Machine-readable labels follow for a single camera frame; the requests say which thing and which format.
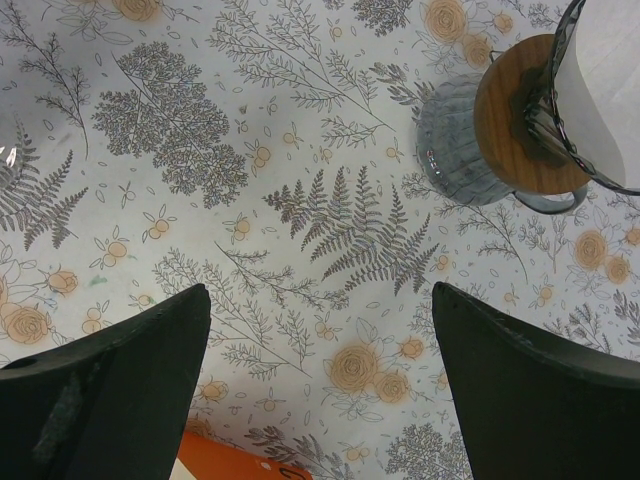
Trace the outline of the white paper coffee filter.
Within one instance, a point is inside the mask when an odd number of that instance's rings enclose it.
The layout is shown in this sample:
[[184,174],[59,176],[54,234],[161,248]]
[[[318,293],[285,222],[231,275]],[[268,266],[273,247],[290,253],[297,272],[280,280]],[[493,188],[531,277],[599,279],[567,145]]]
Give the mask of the white paper coffee filter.
[[579,1],[554,78],[576,154],[616,187],[639,188],[639,3]]

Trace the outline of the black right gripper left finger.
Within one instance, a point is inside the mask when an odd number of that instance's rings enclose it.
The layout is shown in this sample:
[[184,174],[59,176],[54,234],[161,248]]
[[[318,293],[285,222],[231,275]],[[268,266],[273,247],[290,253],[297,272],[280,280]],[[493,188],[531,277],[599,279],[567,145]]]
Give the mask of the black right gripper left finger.
[[1,369],[4,479],[167,479],[210,331],[202,284]]

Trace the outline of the grey glass dripper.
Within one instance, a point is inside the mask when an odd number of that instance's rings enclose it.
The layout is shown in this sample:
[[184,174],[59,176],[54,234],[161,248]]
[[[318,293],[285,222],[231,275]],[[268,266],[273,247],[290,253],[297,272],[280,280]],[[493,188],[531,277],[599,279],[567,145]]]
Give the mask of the grey glass dripper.
[[573,1],[526,109],[537,143],[610,190],[639,192],[639,4]]

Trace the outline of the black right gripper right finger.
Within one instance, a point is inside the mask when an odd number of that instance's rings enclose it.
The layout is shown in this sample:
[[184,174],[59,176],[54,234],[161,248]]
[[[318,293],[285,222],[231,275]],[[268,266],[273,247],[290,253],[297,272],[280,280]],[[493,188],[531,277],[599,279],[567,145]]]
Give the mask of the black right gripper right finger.
[[433,287],[432,316],[474,478],[638,478],[637,362],[444,282]]

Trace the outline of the grey glass server jug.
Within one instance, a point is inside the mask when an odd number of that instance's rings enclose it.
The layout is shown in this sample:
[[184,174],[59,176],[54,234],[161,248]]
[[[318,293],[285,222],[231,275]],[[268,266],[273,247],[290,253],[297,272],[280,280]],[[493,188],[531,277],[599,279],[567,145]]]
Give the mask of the grey glass server jug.
[[491,170],[476,140],[475,96],[482,75],[458,75],[441,83],[416,120],[417,160],[432,187],[466,206],[485,206],[513,195],[531,210],[558,215],[577,209],[587,197],[583,186],[569,199],[551,200],[514,189]]

